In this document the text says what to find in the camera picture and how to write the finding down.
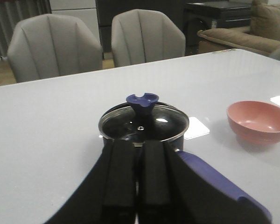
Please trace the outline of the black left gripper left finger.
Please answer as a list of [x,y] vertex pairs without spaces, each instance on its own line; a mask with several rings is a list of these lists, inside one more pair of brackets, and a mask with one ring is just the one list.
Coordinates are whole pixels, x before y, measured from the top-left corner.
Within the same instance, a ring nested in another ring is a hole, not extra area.
[[127,140],[106,142],[98,161],[48,224],[133,224],[135,148]]

